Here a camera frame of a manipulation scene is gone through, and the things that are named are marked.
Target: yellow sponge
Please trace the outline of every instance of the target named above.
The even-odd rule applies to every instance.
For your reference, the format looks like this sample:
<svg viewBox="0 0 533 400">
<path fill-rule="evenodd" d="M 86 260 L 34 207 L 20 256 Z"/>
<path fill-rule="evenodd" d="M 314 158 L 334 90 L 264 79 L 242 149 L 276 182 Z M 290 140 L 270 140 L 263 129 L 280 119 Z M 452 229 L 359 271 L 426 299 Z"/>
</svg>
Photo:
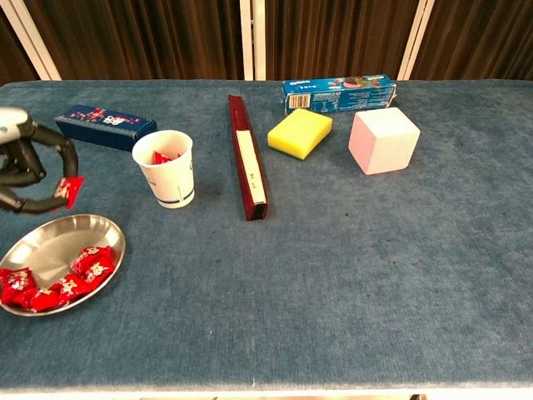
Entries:
<svg viewBox="0 0 533 400">
<path fill-rule="evenodd" d="M 268 145 L 304 160 L 331 131 L 332 123 L 325 115 L 297 108 L 268 133 Z"/>
</svg>

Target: metal plate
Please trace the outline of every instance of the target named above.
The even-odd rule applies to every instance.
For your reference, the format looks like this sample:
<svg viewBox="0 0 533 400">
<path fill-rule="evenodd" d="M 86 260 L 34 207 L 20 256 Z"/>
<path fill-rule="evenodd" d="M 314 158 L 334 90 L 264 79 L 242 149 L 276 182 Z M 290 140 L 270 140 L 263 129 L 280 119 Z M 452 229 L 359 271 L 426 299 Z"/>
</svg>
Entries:
<svg viewBox="0 0 533 400">
<path fill-rule="evenodd" d="M 34 229 L 11 247 L 0 262 L 0 268 L 13 270 L 30 268 L 36 284 L 41 288 L 49 288 L 71 273 L 69 264 L 82 249 L 89 246 L 111 246 L 115 270 L 98 288 L 86 296 L 46 312 L 27 312 L 1 302 L 0 305 L 10 313 L 25 317 L 41 317 L 68 310 L 88 300 L 107 285 L 117 273 L 126 250 L 126 239 L 118 225 L 99 215 L 72 215 L 47 222 Z"/>
</svg>

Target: pink cube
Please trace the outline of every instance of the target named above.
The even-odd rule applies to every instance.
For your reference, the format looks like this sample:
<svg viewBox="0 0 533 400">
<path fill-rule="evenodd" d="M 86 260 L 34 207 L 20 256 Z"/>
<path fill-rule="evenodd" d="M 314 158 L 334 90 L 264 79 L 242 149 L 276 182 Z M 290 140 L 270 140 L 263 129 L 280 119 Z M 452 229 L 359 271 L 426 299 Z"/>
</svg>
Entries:
<svg viewBox="0 0 533 400">
<path fill-rule="evenodd" d="M 396 107 L 356 112 L 350 149 L 366 175 L 409 165 L 420 129 Z"/>
</svg>

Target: blue cardboard box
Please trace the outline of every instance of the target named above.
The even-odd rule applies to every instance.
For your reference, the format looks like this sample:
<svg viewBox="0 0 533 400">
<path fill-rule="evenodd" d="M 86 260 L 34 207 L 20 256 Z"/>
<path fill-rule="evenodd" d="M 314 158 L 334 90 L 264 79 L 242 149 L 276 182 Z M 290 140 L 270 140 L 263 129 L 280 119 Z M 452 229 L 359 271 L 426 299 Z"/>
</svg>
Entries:
<svg viewBox="0 0 533 400">
<path fill-rule="evenodd" d="M 152 119 L 81 104 L 57 116 L 55 121 L 68 138 L 130 152 L 137 140 L 157 130 Z"/>
<path fill-rule="evenodd" d="M 386 108 L 396 96 L 387 75 L 283 81 L 285 114 L 297 108 L 315 113 Z"/>
</svg>

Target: table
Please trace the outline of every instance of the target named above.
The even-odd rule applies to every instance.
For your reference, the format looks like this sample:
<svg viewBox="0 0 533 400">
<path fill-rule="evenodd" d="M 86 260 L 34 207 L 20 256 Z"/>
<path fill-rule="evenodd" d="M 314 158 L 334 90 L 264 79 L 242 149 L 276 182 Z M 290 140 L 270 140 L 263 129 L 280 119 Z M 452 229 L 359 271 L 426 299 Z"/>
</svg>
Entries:
<svg viewBox="0 0 533 400">
<path fill-rule="evenodd" d="M 228 94 L 244 97 L 262 153 L 264 221 L 244 218 Z M 348 152 L 354 112 L 331 114 L 304 162 L 272 151 L 282 101 L 280 82 L 0 88 L 0 105 L 51 127 L 80 103 L 188 133 L 196 183 L 190 205 L 167 210 L 131 153 L 76 141 L 86 183 L 72 210 L 0 214 L 1 254 L 74 213 L 111 218 L 127 240 L 116 277 L 79 307 L 0 312 L 2 393 L 531 395 L 533 82 L 399 82 L 394 105 L 421 137 L 407 169 L 376 176 Z M 38 151 L 48 176 L 21 196 L 47 197 L 61 176 L 59 156 Z"/>
</svg>

